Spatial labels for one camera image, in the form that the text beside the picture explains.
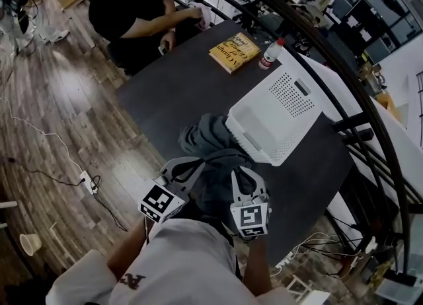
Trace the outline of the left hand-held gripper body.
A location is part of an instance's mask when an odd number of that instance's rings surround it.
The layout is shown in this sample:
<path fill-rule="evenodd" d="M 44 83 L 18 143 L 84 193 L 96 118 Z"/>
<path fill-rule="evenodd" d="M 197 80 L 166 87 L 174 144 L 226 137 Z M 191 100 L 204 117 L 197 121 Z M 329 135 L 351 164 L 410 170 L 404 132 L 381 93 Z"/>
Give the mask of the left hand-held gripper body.
<path fill-rule="evenodd" d="M 148 180 L 138 203 L 138 210 L 147 218 L 161 224 L 177 213 L 189 200 L 189 190 L 164 176 Z"/>

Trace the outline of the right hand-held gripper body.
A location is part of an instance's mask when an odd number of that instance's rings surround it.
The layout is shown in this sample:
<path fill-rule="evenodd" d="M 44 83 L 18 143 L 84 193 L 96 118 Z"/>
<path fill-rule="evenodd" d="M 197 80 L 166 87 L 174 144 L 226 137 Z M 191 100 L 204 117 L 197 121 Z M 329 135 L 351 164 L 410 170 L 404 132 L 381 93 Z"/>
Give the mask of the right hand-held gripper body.
<path fill-rule="evenodd" d="M 232 203 L 230 211 L 242 238 L 253 238 L 268 233 L 271 207 L 267 199 L 254 197 L 244 202 Z"/>

